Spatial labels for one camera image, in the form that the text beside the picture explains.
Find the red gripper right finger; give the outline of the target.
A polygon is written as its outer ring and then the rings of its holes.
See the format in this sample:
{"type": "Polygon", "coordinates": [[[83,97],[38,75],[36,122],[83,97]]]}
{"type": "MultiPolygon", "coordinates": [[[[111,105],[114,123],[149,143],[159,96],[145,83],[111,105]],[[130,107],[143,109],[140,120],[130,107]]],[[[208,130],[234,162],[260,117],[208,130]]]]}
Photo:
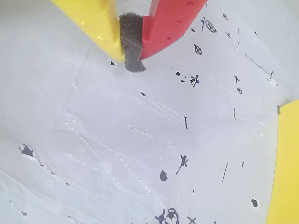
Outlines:
{"type": "Polygon", "coordinates": [[[205,3],[205,0],[154,0],[148,15],[120,15],[120,40],[126,70],[145,71],[142,61],[180,39],[205,3]]]}

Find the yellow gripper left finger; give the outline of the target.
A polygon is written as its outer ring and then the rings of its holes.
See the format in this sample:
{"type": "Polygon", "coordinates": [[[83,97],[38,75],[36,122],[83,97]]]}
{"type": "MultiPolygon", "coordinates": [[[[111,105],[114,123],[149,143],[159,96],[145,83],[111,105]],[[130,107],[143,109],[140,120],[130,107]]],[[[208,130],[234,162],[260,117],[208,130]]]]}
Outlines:
{"type": "Polygon", "coordinates": [[[54,0],[53,3],[113,60],[125,62],[114,0],[54,0]]]}

